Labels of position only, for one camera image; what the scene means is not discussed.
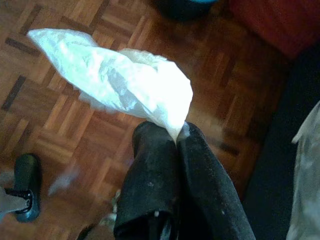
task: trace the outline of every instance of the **black sofa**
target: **black sofa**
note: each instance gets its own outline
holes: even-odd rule
[[[320,42],[296,59],[246,190],[243,207],[257,240],[286,239],[297,151],[291,141],[318,101]]]

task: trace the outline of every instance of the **red cushion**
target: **red cushion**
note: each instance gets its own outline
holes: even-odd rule
[[[229,0],[234,15],[289,58],[320,40],[319,0]]]

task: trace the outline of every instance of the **white plastic bag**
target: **white plastic bag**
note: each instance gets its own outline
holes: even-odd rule
[[[146,51],[99,47],[90,35],[69,29],[28,33],[57,71],[95,108],[120,111],[164,127],[176,141],[193,92],[177,65]]]
[[[320,102],[292,140],[298,142],[293,204],[286,240],[320,239]]]

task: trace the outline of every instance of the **wood tile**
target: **wood tile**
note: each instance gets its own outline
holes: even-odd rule
[[[152,0],[12,0],[0,2],[0,168],[33,152],[41,158],[39,218],[0,224],[6,240],[75,240],[111,211],[111,199],[133,163],[131,138],[143,119],[95,111],[26,37],[61,28],[92,35],[104,48],[150,51],[175,61],[190,78],[187,120],[243,196],[277,110],[290,62],[239,24],[228,1],[189,22],[162,17]],[[67,189],[54,180],[77,170]]]

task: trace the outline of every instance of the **wooden floor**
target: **wooden floor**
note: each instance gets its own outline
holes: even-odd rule
[[[0,1],[0,170],[26,152],[43,167],[42,213],[34,223],[7,215],[2,240],[74,240],[110,212],[133,161],[131,136],[142,120],[107,114],[78,101],[46,57],[27,39],[37,28],[89,33],[99,45],[147,50],[175,61],[194,92],[188,120],[243,195],[282,94],[289,64],[237,23],[223,2],[197,21],[163,18],[147,0]],[[65,169],[79,177],[48,196]]]

